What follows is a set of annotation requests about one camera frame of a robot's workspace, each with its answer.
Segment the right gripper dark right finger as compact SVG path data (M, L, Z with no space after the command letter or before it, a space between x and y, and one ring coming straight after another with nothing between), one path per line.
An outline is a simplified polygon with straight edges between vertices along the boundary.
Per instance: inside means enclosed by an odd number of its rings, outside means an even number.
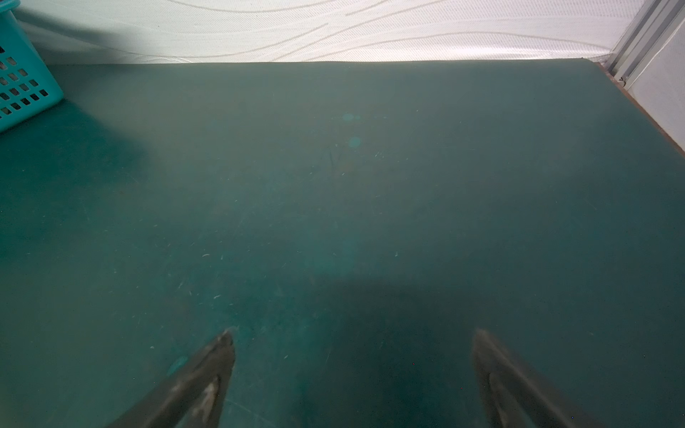
M497 336L473 338L476 383L490 427L602 427Z

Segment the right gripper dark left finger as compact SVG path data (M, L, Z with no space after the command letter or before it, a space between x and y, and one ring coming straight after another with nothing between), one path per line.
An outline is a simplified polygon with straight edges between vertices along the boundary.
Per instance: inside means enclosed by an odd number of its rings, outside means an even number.
M234 339L226 330L109 426L217 427L234 365Z

